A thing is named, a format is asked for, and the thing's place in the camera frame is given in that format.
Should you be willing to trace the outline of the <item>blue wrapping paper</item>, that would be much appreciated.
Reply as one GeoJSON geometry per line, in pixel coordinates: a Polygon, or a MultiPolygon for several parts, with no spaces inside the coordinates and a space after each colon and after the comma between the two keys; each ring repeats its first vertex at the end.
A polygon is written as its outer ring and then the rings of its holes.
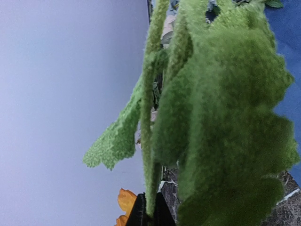
{"type": "Polygon", "coordinates": [[[298,153],[301,153],[301,2],[283,0],[282,8],[267,6],[265,14],[277,41],[277,51],[295,78],[275,112],[294,122],[298,153]]]}

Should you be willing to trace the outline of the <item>orange fake flower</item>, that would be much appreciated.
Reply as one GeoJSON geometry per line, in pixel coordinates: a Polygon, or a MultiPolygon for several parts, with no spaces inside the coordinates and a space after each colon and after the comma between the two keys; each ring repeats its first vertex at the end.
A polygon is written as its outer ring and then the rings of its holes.
{"type": "Polygon", "coordinates": [[[141,131],[146,214],[153,224],[162,166],[178,167],[180,226],[258,226],[282,199],[277,175],[300,161],[294,124],[274,113],[294,82],[258,3],[180,1],[151,129],[153,82],[163,69],[160,38],[168,1],[158,0],[143,71],[129,102],[83,157],[88,167],[135,153],[141,131]]]}

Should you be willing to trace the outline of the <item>light blue fake flower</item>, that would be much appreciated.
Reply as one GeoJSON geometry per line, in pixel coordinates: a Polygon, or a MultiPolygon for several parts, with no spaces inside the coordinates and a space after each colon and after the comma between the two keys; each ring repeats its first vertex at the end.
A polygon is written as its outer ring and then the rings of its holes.
{"type": "MultiPolygon", "coordinates": [[[[180,4],[179,2],[180,2],[179,0],[171,0],[170,1],[171,9],[178,10],[179,4],[180,4]]],[[[216,14],[219,14],[220,7],[219,7],[218,3],[220,1],[206,0],[205,2],[207,3],[206,12],[210,12],[210,13],[214,12],[216,14]]],[[[280,1],[280,0],[232,0],[231,2],[234,6],[242,6],[243,4],[249,4],[250,2],[251,3],[255,2],[255,3],[260,4],[261,6],[269,6],[272,8],[283,8],[284,7],[282,1],[280,1]]]]}

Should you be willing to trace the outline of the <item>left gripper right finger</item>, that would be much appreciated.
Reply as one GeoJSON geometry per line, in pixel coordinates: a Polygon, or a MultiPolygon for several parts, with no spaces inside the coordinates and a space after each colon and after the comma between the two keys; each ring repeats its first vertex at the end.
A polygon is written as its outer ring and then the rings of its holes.
{"type": "Polygon", "coordinates": [[[175,226],[175,221],[161,192],[156,195],[153,215],[154,226],[175,226]]]}

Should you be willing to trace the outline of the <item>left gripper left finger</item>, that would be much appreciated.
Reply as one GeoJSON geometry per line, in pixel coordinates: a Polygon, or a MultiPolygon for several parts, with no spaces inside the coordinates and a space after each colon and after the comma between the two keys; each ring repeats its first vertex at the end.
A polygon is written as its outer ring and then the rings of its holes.
{"type": "Polygon", "coordinates": [[[129,218],[126,222],[126,226],[147,226],[147,214],[146,214],[146,198],[145,193],[138,194],[129,218]]]}

